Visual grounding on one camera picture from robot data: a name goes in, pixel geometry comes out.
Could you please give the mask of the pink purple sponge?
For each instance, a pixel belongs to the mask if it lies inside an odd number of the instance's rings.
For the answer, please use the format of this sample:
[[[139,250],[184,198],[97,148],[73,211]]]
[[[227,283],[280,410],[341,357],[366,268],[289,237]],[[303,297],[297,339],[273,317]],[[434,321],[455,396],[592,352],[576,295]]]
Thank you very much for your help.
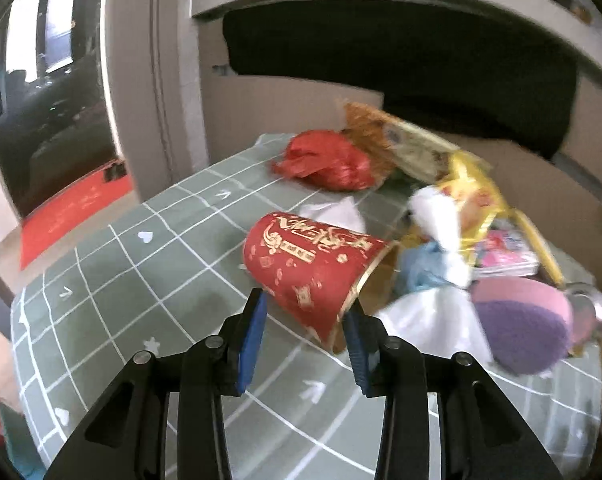
[[[555,287],[531,278],[482,278],[471,300],[494,360],[511,373],[548,370],[572,348],[572,308]]]

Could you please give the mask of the white paper towel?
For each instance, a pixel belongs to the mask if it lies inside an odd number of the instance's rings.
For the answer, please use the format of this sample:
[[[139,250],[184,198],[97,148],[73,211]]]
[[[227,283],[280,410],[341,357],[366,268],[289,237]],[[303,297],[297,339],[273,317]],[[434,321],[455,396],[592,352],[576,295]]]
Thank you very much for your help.
[[[449,358],[467,352],[482,364],[493,361],[483,327],[468,292],[470,266],[460,253],[459,214],[453,198],[435,186],[420,188],[408,200],[412,225],[444,252],[447,284],[397,296],[377,313],[389,335],[423,353]]]

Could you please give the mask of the blue white wrapper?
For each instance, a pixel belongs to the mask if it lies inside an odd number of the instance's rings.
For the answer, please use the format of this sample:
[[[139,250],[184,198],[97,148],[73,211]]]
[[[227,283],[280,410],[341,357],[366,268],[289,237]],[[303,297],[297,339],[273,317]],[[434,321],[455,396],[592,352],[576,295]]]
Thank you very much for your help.
[[[397,258],[397,296],[423,292],[447,284],[444,252],[437,242],[407,248]]]

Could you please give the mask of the pink cartoon snack package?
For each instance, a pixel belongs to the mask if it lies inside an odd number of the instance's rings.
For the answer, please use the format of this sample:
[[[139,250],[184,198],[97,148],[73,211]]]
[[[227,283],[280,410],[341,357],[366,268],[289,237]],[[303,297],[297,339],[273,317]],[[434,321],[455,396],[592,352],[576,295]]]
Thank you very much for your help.
[[[536,253],[518,231],[495,229],[476,244],[472,276],[475,280],[499,276],[525,278],[534,275],[539,267]]]

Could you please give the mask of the yellow snack wrapper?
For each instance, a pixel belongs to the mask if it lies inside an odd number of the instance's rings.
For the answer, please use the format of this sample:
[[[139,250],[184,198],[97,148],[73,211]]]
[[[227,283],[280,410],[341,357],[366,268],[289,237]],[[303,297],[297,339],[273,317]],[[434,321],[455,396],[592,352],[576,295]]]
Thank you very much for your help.
[[[471,272],[476,261],[476,244],[487,236],[488,231],[516,230],[540,260],[540,267],[534,275],[543,274],[549,283],[559,288],[566,284],[543,235],[523,211],[507,204],[496,183],[470,153],[453,153],[449,158],[449,173],[430,186],[453,198],[459,214],[460,253]],[[411,224],[402,238],[402,245],[414,248],[426,240],[427,237]]]

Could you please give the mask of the red gold paper cup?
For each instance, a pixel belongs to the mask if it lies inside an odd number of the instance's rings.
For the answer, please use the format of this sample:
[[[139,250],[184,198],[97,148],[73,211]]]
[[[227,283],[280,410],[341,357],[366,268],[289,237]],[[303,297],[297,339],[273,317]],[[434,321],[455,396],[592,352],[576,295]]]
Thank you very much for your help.
[[[397,278],[394,240],[274,211],[243,243],[243,263],[275,302],[328,351],[345,349],[342,320],[389,304]]]

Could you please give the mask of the white tissue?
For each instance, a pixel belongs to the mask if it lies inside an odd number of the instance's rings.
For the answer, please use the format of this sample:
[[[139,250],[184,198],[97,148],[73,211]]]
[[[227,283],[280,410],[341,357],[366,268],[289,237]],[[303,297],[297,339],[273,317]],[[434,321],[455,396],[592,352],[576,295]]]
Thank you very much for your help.
[[[366,233],[365,220],[357,209],[352,196],[345,196],[336,203],[303,205],[299,215],[330,226]]]

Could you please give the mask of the orange patterned snack bag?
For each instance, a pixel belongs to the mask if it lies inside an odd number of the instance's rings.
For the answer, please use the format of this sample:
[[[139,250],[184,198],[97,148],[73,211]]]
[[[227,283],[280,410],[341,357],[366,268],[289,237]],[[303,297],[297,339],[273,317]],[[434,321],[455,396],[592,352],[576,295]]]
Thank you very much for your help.
[[[342,133],[371,160],[378,182],[394,170],[427,184],[449,172],[449,158],[458,146],[441,136],[364,103],[343,103]]]

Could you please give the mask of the red floor mat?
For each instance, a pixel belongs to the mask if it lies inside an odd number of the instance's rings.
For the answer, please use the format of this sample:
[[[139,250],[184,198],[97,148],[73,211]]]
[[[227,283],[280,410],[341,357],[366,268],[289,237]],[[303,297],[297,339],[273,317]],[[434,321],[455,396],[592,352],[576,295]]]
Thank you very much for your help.
[[[127,174],[107,181],[105,171],[98,170],[47,200],[21,223],[19,269],[24,270],[79,224],[132,191]]]

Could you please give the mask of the red crumpled plastic bag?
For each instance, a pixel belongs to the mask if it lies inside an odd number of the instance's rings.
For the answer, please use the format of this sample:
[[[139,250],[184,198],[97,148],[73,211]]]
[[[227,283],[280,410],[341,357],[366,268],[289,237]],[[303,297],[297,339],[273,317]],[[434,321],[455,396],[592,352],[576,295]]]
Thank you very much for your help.
[[[280,177],[303,180],[333,192],[356,192],[375,185],[368,155],[333,130],[297,134],[272,169]]]

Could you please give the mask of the dark glass door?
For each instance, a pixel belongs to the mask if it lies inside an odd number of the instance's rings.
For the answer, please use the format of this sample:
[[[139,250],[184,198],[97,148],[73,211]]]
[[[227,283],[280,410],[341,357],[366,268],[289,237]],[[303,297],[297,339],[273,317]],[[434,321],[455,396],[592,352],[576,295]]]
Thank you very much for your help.
[[[0,18],[0,174],[20,218],[119,157],[100,3],[12,0]]]

